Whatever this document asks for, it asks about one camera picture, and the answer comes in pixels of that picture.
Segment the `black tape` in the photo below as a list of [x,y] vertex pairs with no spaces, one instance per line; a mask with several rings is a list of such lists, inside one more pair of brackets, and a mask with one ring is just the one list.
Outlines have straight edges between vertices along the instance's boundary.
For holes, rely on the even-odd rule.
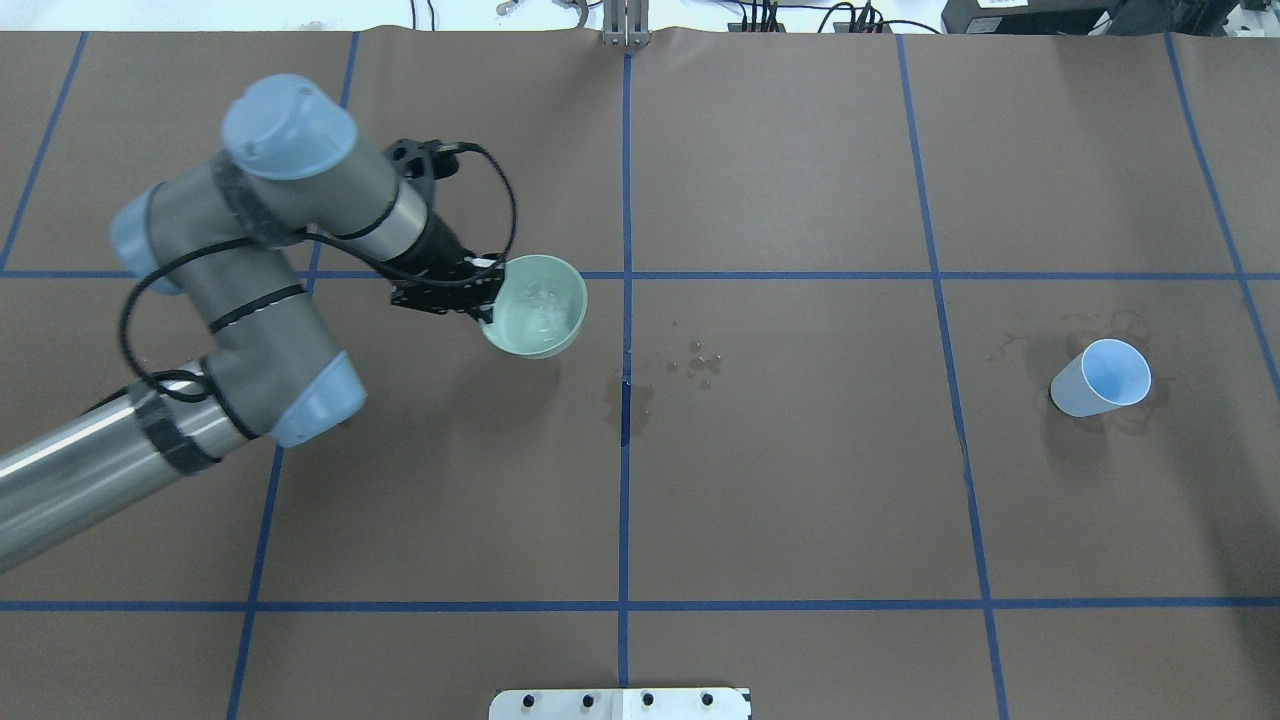
[[[200,374],[212,379],[212,373],[209,372],[207,360],[209,360],[207,357],[200,359]],[[234,427],[239,434],[244,436],[244,439],[257,439],[262,437],[259,433],[255,433],[253,430],[248,429],[248,425],[244,424],[244,420],[242,420],[241,416],[236,414],[236,409],[232,407],[232,404],[227,402],[227,396],[223,395],[223,389],[218,387],[216,382],[209,383],[209,387],[212,391],[214,400],[218,401],[218,406],[223,409],[223,414],[225,414],[227,419],[232,421],[232,427]]]
[[183,475],[195,475],[207,469],[220,459],[210,456],[189,436],[182,434],[173,421],[173,413],[164,400],[142,383],[129,386],[129,401],[133,404],[133,416],[138,419],[142,434],[151,441],[166,462]]
[[275,213],[262,202],[244,172],[236,167],[225,150],[219,150],[210,160],[218,195],[230,208],[244,234],[268,250],[287,247],[298,242],[297,233],[284,225]]

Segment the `black cable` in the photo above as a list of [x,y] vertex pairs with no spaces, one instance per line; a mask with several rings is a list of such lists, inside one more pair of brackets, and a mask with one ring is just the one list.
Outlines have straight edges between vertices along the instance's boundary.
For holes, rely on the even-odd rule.
[[[165,373],[161,374],[152,374],[148,373],[141,363],[138,363],[138,359],[133,355],[133,348],[129,346],[129,320],[133,318],[133,309],[137,306],[138,299],[156,281],[186,265],[187,263],[200,260],[201,258],[214,255],[215,252],[225,252],[228,250],[250,247],[252,245],[252,238],[239,237],[236,240],[216,242],[207,247],[201,247],[200,250],[174,258],[173,260],[169,260],[164,265],[160,265],[155,270],[147,273],[147,277],[142,278],[138,284],[133,286],[133,290],[129,291],[129,296],[124,300],[124,307],[120,310],[120,323],[116,328],[116,340],[120,345],[120,354],[124,356],[124,364],[129,366],[129,370],[132,370],[133,374],[143,382],[143,384],[155,391],[157,395],[172,397],[179,402],[201,402],[212,395],[212,387],[209,384],[207,378],[197,375],[196,373],[189,373],[187,370],[165,370]],[[160,384],[161,375],[165,374],[169,375],[165,379],[188,380],[198,386],[201,391],[198,393],[189,395],[169,389]]]
[[933,35],[945,35],[943,32],[941,32],[938,29],[934,29],[934,28],[932,28],[932,27],[929,27],[929,26],[927,26],[924,23],[918,23],[915,20],[881,20],[881,22],[874,23],[874,24],[877,27],[881,27],[881,28],[883,28],[884,26],[890,26],[890,24],[915,26],[915,27],[923,27],[924,29],[932,32]]
[[852,27],[858,17],[858,8],[855,8],[852,3],[836,3],[831,8],[827,8],[827,14],[823,15],[822,22],[818,23],[818,32],[822,32],[822,28],[827,27],[827,20],[831,19],[831,14],[841,8],[849,8],[849,24]]

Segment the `grid line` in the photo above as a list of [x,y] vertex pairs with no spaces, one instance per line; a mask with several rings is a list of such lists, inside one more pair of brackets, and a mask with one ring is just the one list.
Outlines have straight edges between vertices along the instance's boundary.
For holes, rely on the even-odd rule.
[[13,252],[13,243],[18,240],[18,228],[22,227],[22,217],[27,213],[27,202],[31,192],[36,188],[36,179],[40,177],[40,168],[45,164],[45,154],[49,152],[49,143],[54,140],[54,131],[58,128],[58,118],[63,114],[63,105],[67,104],[67,95],[70,94],[72,81],[79,68],[79,60],[84,55],[84,45],[88,42],[88,33],[82,32],[76,42],[76,53],[67,67],[67,76],[63,77],[63,86],[58,91],[58,101],[54,102],[54,111],[49,114],[49,124],[45,126],[45,135],[40,138],[40,147],[36,149],[36,158],[31,163],[31,172],[27,173],[27,183],[22,186],[22,195],[18,197],[18,206],[13,210],[13,220],[9,223],[9,233],[4,238],[4,247],[0,247],[0,270],[9,263],[9,254]]
[[[348,61],[342,90],[340,105],[347,106],[360,33],[352,33]],[[115,279],[131,278],[124,270],[6,270],[5,264],[15,243],[19,225],[28,200],[37,182],[45,155],[51,143],[59,117],[63,111],[70,85],[81,61],[88,33],[81,33],[70,65],[64,77],[58,101],[50,115],[41,145],[37,150],[26,186],[19,199],[5,243],[0,249],[0,279]],[[622,418],[620,429],[620,529],[618,529],[618,600],[617,601],[289,601],[260,602],[262,566],[270,536],[271,518],[276,498],[279,475],[283,466],[283,448],[276,446],[273,457],[270,480],[264,503],[259,541],[255,551],[253,570],[250,582],[248,600],[236,601],[0,601],[0,612],[243,612],[244,624],[241,633],[241,647],[237,653],[237,667],[233,676],[232,694],[228,702],[228,717],[238,714],[241,691],[251,646],[256,614],[300,612],[300,614],[343,614],[343,612],[396,612],[396,614],[485,614],[485,612],[613,612],[618,619],[618,680],[621,687],[628,683],[628,614],[631,612],[876,612],[876,611],[982,611],[986,620],[988,651],[996,687],[997,708],[1002,720],[1007,720],[1009,710],[1005,697],[1004,676],[1000,660],[995,611],[1053,611],[1053,610],[1101,610],[1101,609],[1235,609],[1266,607],[1280,609],[1280,596],[1231,597],[1231,596],[1162,596],[1162,597],[1061,597],[1061,598],[996,598],[992,597],[989,577],[986,565],[982,529],[978,515],[977,493],[974,489],[969,447],[964,428],[964,414],[960,402],[954,352],[950,341],[950,327],[943,297],[943,282],[965,281],[1138,281],[1138,282],[1238,282],[1266,363],[1274,389],[1280,396],[1280,373],[1271,352],[1258,310],[1254,305],[1249,282],[1280,281],[1280,273],[1247,273],[1228,223],[1207,156],[1199,140],[1190,102],[1184,87],[1181,70],[1171,35],[1165,35],[1166,51],[1174,74],[1175,86],[1181,102],[1188,133],[1194,149],[1201,172],[1213,205],[1215,214],[1231,258],[1233,273],[1088,273],[1088,272],[947,272],[938,263],[932,217],[928,205],[928,192],[915,122],[915,110],[910,91],[910,76],[905,45],[896,38],[906,122],[911,141],[913,161],[916,176],[916,190],[920,202],[924,238],[929,256],[927,272],[636,272],[632,266],[631,247],[631,72],[632,56],[623,56],[622,78],[622,238],[623,269],[621,272],[584,272],[582,277],[593,281],[621,281],[623,283],[622,314]],[[317,243],[311,252],[308,268],[298,273],[311,292],[321,279],[375,279],[380,275],[369,270],[320,270],[319,259],[323,247]],[[964,478],[968,491],[970,530],[974,542],[974,555],[979,579],[979,598],[937,598],[937,600],[721,600],[721,601],[631,601],[630,600],[630,405],[631,405],[631,351],[632,351],[632,290],[635,281],[913,281],[932,283],[938,315],[943,360],[947,370],[952,415],[956,425],[964,462]]]
[[1187,135],[1190,136],[1192,147],[1196,150],[1196,160],[1199,163],[1201,174],[1204,176],[1204,187],[1213,204],[1213,214],[1217,217],[1217,225],[1222,231],[1222,242],[1231,256],[1231,266],[1235,268],[1235,279],[1240,283],[1240,295],[1244,297],[1244,306],[1249,311],[1249,322],[1253,323],[1253,333],[1258,338],[1258,347],[1262,350],[1262,360],[1266,363],[1267,374],[1271,377],[1271,388],[1276,397],[1280,397],[1280,373],[1276,372],[1276,361],[1271,355],[1271,343],[1267,342],[1267,333],[1262,328],[1262,318],[1253,304],[1253,292],[1249,290],[1249,281],[1244,274],[1244,263],[1240,260],[1240,251],[1235,247],[1235,237],[1231,236],[1231,225],[1226,222],[1226,210],[1222,209],[1222,199],[1217,193],[1217,183],[1213,182],[1213,173],[1208,169],[1208,158],[1201,145],[1199,132],[1196,129],[1196,118],[1192,115],[1192,104],[1187,97],[1187,86],[1183,83],[1183,70],[1178,64],[1178,50],[1174,47],[1174,36],[1165,33],[1165,51],[1169,54],[1169,67],[1174,73],[1174,86],[1178,87],[1178,100],[1183,105],[1183,119],[1187,120]]
[[[347,100],[351,97],[351,81],[356,72],[356,54],[360,50],[360,32],[351,33],[351,42],[347,46],[347,68],[342,79],[342,97],[338,102],[347,109]],[[316,242],[311,249],[311,259],[306,274],[307,295],[315,292],[319,282],[317,268],[320,265],[321,245]],[[259,592],[262,587],[262,568],[266,565],[266,547],[271,538],[271,520],[275,516],[275,498],[280,487],[280,470],[284,466],[284,447],[275,446],[271,457],[271,474],[266,484],[266,500],[262,503],[262,521],[259,527],[257,546],[253,552],[253,570],[250,575],[248,601],[244,607],[244,623],[241,626],[239,648],[236,652],[236,670],[232,673],[232,689],[227,700],[227,720],[236,720],[239,715],[241,694],[244,689],[244,674],[248,671],[248,653],[253,642],[253,623],[259,611]]]
[[978,569],[978,589],[983,600],[983,620],[987,629],[987,653],[991,657],[991,676],[995,685],[996,710],[1001,720],[1009,720],[1009,701],[1005,694],[1005,673],[1000,660],[1000,638],[996,634],[996,612],[991,606],[991,582],[987,577],[987,553],[982,542],[982,520],[978,515],[978,493],[973,486],[973,464],[969,460],[969,439],[964,427],[964,407],[960,404],[960,383],[956,378],[955,354],[951,350],[951,327],[947,323],[947,301],[942,291],[942,270],[938,265],[938,250],[933,237],[933,215],[929,213],[929,192],[924,179],[924,159],[920,155],[920,136],[915,124],[915,104],[911,100],[911,76],[906,63],[906,46],[902,36],[895,36],[897,45],[899,70],[902,76],[902,101],[906,108],[906,126],[911,140],[911,161],[915,165],[915,187],[920,199],[920,220],[924,225],[924,243],[929,255],[929,270],[933,275],[933,304],[938,314],[938,332],[942,340],[942,360],[947,370],[947,389],[951,393],[951,416],[955,421],[956,438],[960,442],[960,457],[964,466],[965,493],[969,505],[969,532],[973,537],[973,555]]
[[[581,270],[588,281],[932,281],[929,270]],[[1280,273],[1092,273],[1092,272],[1036,272],[1036,270],[941,270],[947,282],[1059,282],[1059,281],[1133,281],[1133,282],[1276,282]],[[129,279],[128,270],[0,270],[0,279]],[[298,278],[372,281],[383,279],[374,270],[300,270]]]
[[630,684],[631,600],[631,54],[622,56],[622,402],[618,413],[618,687]]
[[[0,612],[243,612],[248,602],[163,600],[9,600]],[[256,612],[538,614],[538,612],[922,612],[1044,610],[1280,609],[1280,596],[1009,597],[934,600],[544,600],[544,601],[266,601]]]

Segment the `white metal plate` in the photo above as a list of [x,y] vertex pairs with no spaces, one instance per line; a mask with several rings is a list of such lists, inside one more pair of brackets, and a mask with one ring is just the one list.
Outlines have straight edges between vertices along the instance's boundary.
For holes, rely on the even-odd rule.
[[489,705],[489,720],[750,719],[751,691],[737,688],[506,691]]

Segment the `water spill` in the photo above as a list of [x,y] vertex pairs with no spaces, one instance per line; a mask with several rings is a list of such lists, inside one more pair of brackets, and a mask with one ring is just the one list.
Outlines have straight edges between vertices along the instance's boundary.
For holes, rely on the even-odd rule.
[[996,351],[987,356],[988,361],[993,363],[996,360],[996,352],[998,352],[1001,357],[1007,357],[1009,348],[1014,343],[1021,342],[1021,341],[1028,341],[1029,342],[1032,340],[1030,336],[1016,334],[1016,333],[1011,333],[1009,331],[1001,331],[1001,334],[1005,336],[1005,342],[1001,342],[1000,346],[996,347]]
[[[622,377],[614,374],[612,378],[604,383],[604,404],[609,406],[609,414],[605,416],[605,421],[622,434]],[[644,433],[645,425],[649,424],[649,402],[653,401],[653,396],[657,391],[652,384],[649,386],[631,386],[631,437],[640,436]]]

